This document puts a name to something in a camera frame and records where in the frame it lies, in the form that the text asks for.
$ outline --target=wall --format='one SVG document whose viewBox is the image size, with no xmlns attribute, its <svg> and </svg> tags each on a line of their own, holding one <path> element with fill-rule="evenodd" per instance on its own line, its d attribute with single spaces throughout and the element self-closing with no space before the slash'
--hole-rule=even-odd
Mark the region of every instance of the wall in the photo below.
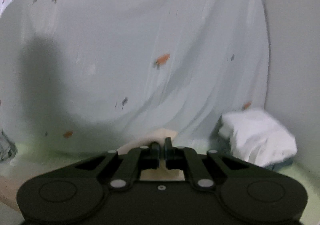
<svg viewBox="0 0 320 225">
<path fill-rule="evenodd" d="M 270 30 L 266 110 L 295 134 L 297 161 L 320 177 L 320 0 L 265 0 Z"/>
</svg>

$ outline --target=circular knob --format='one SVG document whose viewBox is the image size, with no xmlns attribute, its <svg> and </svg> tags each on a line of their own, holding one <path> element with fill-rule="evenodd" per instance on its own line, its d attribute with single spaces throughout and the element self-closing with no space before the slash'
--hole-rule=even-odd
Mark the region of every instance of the circular knob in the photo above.
<svg viewBox="0 0 320 225">
<path fill-rule="evenodd" d="M 244 221 L 283 222 L 302 214 L 308 200 L 305 188 L 289 177 L 230 178 L 221 187 L 221 199 Z"/>
<path fill-rule="evenodd" d="M 69 223 L 92 212 L 103 198 L 95 178 L 35 177 L 18 190 L 24 216 L 39 223 Z"/>
</svg>

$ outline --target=beige object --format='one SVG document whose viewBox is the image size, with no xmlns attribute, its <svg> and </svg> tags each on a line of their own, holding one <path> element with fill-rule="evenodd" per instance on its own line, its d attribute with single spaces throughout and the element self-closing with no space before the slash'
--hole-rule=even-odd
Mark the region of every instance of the beige object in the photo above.
<svg viewBox="0 0 320 225">
<path fill-rule="evenodd" d="M 117 151 L 120 155 L 126 154 L 132 148 L 148 146 L 152 142 L 158 142 L 161 146 L 163 146 L 165 138 L 170 137 L 173 140 L 177 134 L 178 133 L 176 131 L 160 128 L 150 134 L 147 134 L 147 136 L 144 138 L 125 144 L 124 146 L 118 148 Z M 165 161 L 161 160 L 160 167 L 158 169 L 143 170 L 141 172 L 140 180 L 183 181 L 185 179 L 183 171 L 178 169 L 168 170 L 165 167 Z"/>
<path fill-rule="evenodd" d="M 24 181 L 16 181 L 0 176 L 0 202 L 20 212 L 16 201 L 16 194 L 23 183 Z"/>
</svg>

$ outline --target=white cloth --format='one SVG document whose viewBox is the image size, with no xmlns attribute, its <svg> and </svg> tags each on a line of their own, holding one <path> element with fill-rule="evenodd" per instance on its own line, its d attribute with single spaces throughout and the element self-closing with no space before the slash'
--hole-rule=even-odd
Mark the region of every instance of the white cloth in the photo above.
<svg viewBox="0 0 320 225">
<path fill-rule="evenodd" d="M 223 114 L 222 123 L 233 130 L 230 145 L 234 157 L 267 166 L 297 153 L 295 137 L 262 109 Z"/>
<path fill-rule="evenodd" d="M 219 136 L 224 138 L 225 140 L 229 140 L 233 134 L 233 129 L 229 127 L 228 124 L 223 124 L 222 127 L 219 129 Z"/>
<path fill-rule="evenodd" d="M 222 112 L 264 104 L 261 0 L 0 0 L 0 7 L 0 122 L 35 152 L 98 153 L 157 128 L 205 151 Z M 165 54 L 167 63 L 154 67 Z"/>
</svg>

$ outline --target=white sheet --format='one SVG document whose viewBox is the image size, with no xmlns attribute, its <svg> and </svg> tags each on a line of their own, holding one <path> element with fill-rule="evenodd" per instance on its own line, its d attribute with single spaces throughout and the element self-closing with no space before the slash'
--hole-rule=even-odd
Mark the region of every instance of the white sheet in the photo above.
<svg viewBox="0 0 320 225">
<path fill-rule="evenodd" d="M 179 132 L 175 144 L 207 149 L 222 112 L 264 104 L 261 0 L 4 0 L 1 10 L 0 122 L 15 142 L 98 152 L 164 127 Z"/>
</svg>

